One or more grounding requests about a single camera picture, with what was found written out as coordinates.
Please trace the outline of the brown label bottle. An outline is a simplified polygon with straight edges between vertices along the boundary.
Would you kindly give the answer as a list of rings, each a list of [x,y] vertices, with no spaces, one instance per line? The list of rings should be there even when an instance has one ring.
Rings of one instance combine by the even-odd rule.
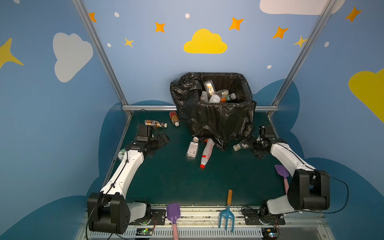
[[[153,120],[145,120],[145,125],[156,127],[156,128],[167,128],[168,127],[167,123],[160,123],[158,121],[153,121]]]

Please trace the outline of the clear bottle green white label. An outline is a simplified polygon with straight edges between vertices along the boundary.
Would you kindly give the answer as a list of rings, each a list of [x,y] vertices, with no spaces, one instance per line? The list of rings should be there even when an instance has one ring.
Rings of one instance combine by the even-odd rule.
[[[235,152],[239,151],[239,150],[242,150],[242,149],[248,149],[249,146],[247,144],[243,144],[243,143],[238,143],[236,145],[233,146],[233,149]]]

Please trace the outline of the brown tea bottle back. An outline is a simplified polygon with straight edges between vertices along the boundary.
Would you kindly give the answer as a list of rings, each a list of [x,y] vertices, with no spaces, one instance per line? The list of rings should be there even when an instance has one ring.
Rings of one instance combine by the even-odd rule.
[[[180,125],[180,119],[179,119],[176,111],[170,112],[170,119],[171,119],[172,124],[175,125],[176,127],[178,127]]]

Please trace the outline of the white red label bottle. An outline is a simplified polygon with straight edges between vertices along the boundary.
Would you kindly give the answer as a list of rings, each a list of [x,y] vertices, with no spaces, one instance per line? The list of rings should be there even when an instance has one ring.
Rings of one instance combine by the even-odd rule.
[[[208,163],[208,161],[212,155],[214,146],[215,146],[214,141],[212,139],[208,139],[206,147],[203,150],[202,158],[201,158],[201,164],[200,164],[201,169],[204,169],[206,167],[206,165],[207,165],[207,163]]]

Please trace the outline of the white orange label bottle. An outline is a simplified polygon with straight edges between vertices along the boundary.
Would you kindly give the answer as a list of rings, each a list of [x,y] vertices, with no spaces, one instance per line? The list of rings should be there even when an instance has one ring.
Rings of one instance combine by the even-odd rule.
[[[203,103],[208,103],[209,102],[208,93],[206,91],[202,91],[202,94],[200,96],[200,101],[203,102]]]

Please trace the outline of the small clear white label bottle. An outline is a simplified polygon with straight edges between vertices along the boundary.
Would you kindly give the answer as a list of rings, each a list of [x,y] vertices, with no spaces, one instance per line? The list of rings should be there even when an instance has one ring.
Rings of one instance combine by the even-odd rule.
[[[209,97],[215,94],[216,89],[212,80],[207,80],[203,84]]]

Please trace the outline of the orange juice bottle white cap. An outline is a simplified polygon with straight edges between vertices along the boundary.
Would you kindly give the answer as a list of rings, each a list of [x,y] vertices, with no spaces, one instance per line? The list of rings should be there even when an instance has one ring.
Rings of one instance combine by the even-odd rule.
[[[237,98],[236,94],[235,93],[232,93],[224,98],[222,98],[220,100],[221,103],[227,103],[227,102],[231,102],[231,101],[234,101],[235,99]]]

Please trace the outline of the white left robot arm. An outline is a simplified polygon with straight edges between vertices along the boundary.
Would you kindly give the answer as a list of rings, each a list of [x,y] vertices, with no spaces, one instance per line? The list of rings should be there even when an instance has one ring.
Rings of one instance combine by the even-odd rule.
[[[87,200],[88,229],[92,232],[123,234],[128,225],[137,220],[150,219],[150,204],[135,202],[128,204],[126,196],[128,188],[148,155],[155,152],[170,141],[165,133],[148,139],[139,137],[121,150],[121,163],[111,179],[98,193],[90,194]]]

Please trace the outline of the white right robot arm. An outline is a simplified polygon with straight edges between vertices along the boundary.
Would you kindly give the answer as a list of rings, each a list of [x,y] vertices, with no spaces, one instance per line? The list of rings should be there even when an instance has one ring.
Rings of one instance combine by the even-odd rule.
[[[270,215],[296,211],[322,211],[330,207],[330,176],[305,162],[282,139],[247,137],[247,144],[258,158],[271,154],[292,177],[285,195],[267,200],[265,208]]]

